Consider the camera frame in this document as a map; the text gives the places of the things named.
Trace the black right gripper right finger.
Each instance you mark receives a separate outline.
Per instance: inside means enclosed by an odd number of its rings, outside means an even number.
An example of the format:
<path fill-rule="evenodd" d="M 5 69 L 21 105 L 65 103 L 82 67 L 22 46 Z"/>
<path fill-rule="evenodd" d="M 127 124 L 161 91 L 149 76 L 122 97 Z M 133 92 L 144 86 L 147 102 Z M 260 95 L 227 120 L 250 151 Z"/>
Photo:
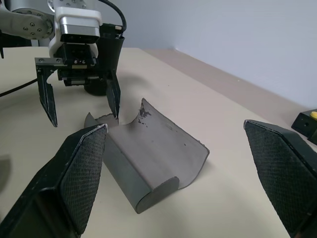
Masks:
<path fill-rule="evenodd" d="M 297 133 L 244 122 L 258 177 L 290 238 L 317 238 L 317 152 Z"/>

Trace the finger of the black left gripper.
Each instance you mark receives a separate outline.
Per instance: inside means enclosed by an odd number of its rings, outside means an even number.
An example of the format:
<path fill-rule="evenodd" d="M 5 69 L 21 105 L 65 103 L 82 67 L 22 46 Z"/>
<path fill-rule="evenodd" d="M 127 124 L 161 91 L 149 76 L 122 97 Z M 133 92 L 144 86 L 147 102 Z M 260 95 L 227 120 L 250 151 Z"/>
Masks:
<path fill-rule="evenodd" d="M 36 71 L 41 105 L 45 110 L 50 122 L 53 124 L 54 127 L 57 127 L 57 116 L 53 87 L 47 82 L 48 78 L 55 72 L 55 68 L 51 66 L 37 65 Z"/>
<path fill-rule="evenodd" d="M 116 72 L 114 70 L 109 72 L 106 83 L 107 83 L 106 95 L 108 99 L 108 104 L 114 118 L 118 120 L 119 110 L 120 110 L 121 90 L 120 90 L 120 86 L 116 76 Z"/>

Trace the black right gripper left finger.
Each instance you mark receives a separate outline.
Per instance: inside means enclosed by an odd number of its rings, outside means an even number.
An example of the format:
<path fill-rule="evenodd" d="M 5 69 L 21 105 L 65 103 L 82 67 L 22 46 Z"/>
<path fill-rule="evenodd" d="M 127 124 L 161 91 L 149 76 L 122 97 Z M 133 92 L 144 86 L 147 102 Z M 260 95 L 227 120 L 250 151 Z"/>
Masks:
<path fill-rule="evenodd" d="M 0 223 L 0 238 L 81 238 L 100 184 L 108 128 L 68 136 Z"/>

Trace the black box with yellow button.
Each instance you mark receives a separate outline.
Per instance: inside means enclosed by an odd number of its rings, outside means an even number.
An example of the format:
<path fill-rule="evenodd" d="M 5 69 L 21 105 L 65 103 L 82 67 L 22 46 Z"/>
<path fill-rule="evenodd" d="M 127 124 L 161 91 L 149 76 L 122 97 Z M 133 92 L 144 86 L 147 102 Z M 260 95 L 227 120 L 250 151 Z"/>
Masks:
<path fill-rule="evenodd" d="M 291 128 L 317 145 L 317 109 L 299 113 Z"/>

